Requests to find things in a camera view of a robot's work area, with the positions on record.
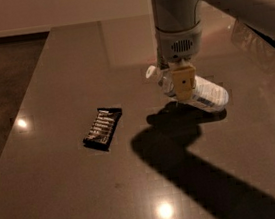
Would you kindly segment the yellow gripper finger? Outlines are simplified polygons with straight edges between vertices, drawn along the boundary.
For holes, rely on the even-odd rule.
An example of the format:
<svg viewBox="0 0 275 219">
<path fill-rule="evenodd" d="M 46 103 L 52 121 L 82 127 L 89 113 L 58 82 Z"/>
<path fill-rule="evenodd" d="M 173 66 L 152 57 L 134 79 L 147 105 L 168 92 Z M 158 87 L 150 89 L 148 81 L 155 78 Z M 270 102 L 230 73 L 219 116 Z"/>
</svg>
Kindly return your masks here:
<svg viewBox="0 0 275 219">
<path fill-rule="evenodd" d="M 172 77 L 171 77 L 171 71 L 168 69 L 161 70 L 159 78 L 160 79 L 159 79 L 158 84 L 162 88 L 162 92 L 166 96 L 174 97 L 175 92 L 174 92 L 174 84 L 172 82 Z"/>
<path fill-rule="evenodd" d="M 186 67 L 174 69 L 171 72 L 176 99 L 180 102 L 189 100 L 192 97 L 195 87 L 195 71 L 196 69 L 194 67 L 188 65 Z"/>
</svg>

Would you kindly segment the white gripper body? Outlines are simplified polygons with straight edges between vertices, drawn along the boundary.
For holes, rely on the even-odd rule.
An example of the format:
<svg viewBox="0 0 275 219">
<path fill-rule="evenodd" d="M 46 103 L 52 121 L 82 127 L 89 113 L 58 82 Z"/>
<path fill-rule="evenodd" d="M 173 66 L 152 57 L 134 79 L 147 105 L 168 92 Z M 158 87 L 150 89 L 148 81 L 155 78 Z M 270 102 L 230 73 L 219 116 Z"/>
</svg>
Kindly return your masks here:
<svg viewBox="0 0 275 219">
<path fill-rule="evenodd" d="M 157 66 L 166 70 L 170 63 L 178 63 L 180 60 L 188 61 L 198 53 L 201 47 L 201 23 L 192 28 L 167 32 L 156 29 L 157 39 Z"/>
</svg>

